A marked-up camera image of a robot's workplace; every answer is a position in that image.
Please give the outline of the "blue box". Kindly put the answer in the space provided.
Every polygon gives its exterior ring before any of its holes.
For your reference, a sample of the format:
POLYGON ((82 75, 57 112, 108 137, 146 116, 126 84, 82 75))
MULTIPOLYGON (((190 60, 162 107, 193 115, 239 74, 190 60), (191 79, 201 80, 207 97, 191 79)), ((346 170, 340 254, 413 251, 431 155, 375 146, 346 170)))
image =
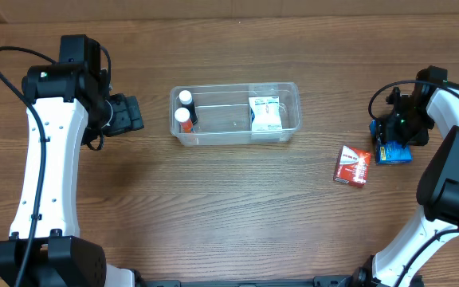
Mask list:
POLYGON ((369 126, 375 148, 375 162, 377 164, 410 163, 413 156, 409 146, 403 147, 395 141, 383 143, 379 138, 379 126, 376 120, 372 120, 369 126))

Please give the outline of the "orange bottle white cap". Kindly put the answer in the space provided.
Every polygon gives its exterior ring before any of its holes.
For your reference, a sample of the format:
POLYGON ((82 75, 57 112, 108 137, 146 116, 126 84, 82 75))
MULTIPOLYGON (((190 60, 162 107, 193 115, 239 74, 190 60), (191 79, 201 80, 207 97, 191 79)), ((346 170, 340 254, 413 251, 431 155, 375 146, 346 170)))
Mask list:
POLYGON ((187 108, 176 109, 174 117, 185 133, 192 133, 194 131, 194 125, 190 118, 190 111, 187 108))

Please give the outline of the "black bottle white cap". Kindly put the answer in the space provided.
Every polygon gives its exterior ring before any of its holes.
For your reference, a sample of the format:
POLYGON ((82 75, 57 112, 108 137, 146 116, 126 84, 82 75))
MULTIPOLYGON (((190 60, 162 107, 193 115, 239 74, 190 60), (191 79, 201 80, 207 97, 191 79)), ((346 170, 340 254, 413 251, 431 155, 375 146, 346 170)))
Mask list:
POLYGON ((192 93, 188 90, 182 90, 179 93, 178 98, 180 100, 182 107, 186 108, 190 112, 190 119, 192 123, 196 124, 198 122, 198 116, 195 109, 195 103, 192 93))

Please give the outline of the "red and white box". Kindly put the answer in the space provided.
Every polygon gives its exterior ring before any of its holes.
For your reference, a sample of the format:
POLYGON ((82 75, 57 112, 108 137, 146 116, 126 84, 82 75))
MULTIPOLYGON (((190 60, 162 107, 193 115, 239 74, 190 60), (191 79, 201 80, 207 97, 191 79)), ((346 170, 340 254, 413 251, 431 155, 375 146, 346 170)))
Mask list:
POLYGON ((339 183, 363 187, 371 163, 371 153, 343 145, 335 165, 333 180, 339 183))

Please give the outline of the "white carton box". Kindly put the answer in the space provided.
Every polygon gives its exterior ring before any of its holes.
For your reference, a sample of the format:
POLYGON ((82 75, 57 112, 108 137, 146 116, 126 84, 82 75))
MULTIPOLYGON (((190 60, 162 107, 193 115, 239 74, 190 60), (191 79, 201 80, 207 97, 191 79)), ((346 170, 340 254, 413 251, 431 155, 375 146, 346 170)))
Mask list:
POLYGON ((250 97, 249 115, 252 132, 269 132, 282 129, 278 96, 250 97))

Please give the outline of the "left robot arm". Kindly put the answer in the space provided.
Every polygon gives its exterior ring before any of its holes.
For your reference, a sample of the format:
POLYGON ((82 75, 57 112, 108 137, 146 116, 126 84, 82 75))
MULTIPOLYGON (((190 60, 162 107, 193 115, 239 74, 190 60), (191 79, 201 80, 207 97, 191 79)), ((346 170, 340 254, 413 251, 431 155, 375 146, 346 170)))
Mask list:
POLYGON ((25 104, 29 143, 18 211, 0 241, 0 278, 10 286, 141 286, 134 269, 110 265, 80 236, 80 149, 140 130, 133 96, 112 93, 108 51, 83 34, 61 38, 57 60, 29 68, 15 94, 25 104))

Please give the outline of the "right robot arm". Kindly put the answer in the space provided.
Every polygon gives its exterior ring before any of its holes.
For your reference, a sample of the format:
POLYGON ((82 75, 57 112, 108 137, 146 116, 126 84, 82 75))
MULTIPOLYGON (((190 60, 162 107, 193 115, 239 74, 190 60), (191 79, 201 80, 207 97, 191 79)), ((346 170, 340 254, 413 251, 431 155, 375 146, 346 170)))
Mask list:
POLYGON ((424 146, 429 131, 443 139, 419 180, 413 217, 383 250, 369 257, 348 279, 348 286, 422 286, 420 268, 444 244, 459 236, 459 84, 446 69, 429 66, 411 81, 411 94, 400 82, 386 85, 392 110, 373 116, 370 132, 378 158, 386 146, 424 146))

